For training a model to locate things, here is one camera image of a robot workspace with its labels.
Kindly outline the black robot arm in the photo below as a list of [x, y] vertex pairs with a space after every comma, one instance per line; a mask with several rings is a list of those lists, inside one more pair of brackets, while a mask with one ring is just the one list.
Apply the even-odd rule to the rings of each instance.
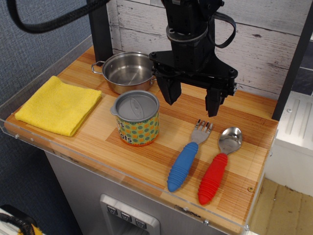
[[237, 89], [238, 71], [222, 62], [215, 49], [227, 47], [234, 30], [222, 44], [215, 42], [215, 20], [236, 28], [235, 21], [218, 9], [222, 0], [164, 0], [170, 51], [151, 52], [153, 74], [165, 101], [172, 105], [181, 95], [181, 84], [206, 89], [205, 106], [209, 117], [217, 115], [220, 105]]

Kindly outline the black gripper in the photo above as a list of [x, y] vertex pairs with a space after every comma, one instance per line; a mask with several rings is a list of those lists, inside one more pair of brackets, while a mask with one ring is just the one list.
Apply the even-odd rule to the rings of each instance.
[[235, 78], [238, 71], [221, 61], [215, 47], [204, 39], [197, 44], [171, 43], [168, 51], [153, 51], [153, 74], [159, 89], [169, 105], [181, 95], [181, 83], [207, 89], [206, 111], [209, 117], [218, 114], [223, 96], [234, 95], [237, 90]]

